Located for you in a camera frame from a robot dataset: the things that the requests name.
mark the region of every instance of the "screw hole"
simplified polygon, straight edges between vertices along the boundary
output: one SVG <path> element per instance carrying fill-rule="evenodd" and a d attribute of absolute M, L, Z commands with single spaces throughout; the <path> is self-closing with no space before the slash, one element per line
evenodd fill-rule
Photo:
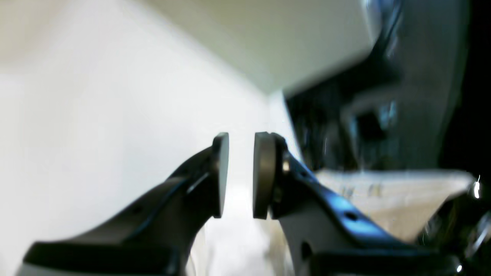
<path fill-rule="evenodd" d="M 133 209 L 133 214 L 137 215 L 137 214 L 141 213 L 141 211 L 143 211 L 143 207 L 139 205 Z"/>
<path fill-rule="evenodd" d="M 303 260 L 306 260 L 310 256 L 312 256 L 312 248 L 310 247 L 310 245 L 308 243 L 303 242 L 300 250 L 301 250 Z"/>
<path fill-rule="evenodd" d="M 344 215 L 352 221 L 358 220 L 358 216 L 353 212 L 346 212 L 346 213 L 344 213 Z"/>

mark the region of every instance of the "white wall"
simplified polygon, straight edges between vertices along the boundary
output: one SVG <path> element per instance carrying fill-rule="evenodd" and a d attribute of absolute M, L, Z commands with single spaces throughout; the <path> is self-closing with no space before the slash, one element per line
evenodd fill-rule
<path fill-rule="evenodd" d="M 267 97 L 136 1 L 2 1 L 0 14 L 0 275 L 34 240 L 103 222 L 221 131 L 224 219 L 206 235 L 237 233 L 238 247 L 215 250 L 232 265 L 260 256 L 267 240 L 249 204 Z"/>

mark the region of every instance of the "black object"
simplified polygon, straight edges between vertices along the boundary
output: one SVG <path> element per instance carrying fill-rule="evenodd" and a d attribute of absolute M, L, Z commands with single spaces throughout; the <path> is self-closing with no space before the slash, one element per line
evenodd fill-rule
<path fill-rule="evenodd" d="M 253 200 L 255 218 L 266 218 L 269 209 L 279 220 L 297 276 L 443 276 L 462 270 L 456 256 L 396 240 L 323 187 L 277 134 L 256 133 Z"/>
<path fill-rule="evenodd" d="M 96 274 L 184 274 L 194 238 L 223 212 L 228 134 L 185 161 L 112 219 L 60 242 L 37 242 L 24 263 L 59 271 Z"/>

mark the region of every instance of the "black plastic arm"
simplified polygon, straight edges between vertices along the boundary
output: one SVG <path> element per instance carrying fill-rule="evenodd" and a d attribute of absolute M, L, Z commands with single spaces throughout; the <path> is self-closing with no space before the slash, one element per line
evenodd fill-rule
<path fill-rule="evenodd" d="M 194 238 L 223 212 L 228 134 L 185 161 L 102 225 L 70 240 L 37 242 L 24 263 L 95 274 L 183 275 Z"/>
<path fill-rule="evenodd" d="M 279 220 L 301 275 L 454 275 L 458 258 L 405 244 L 322 186 L 277 134 L 256 133 L 253 215 Z"/>

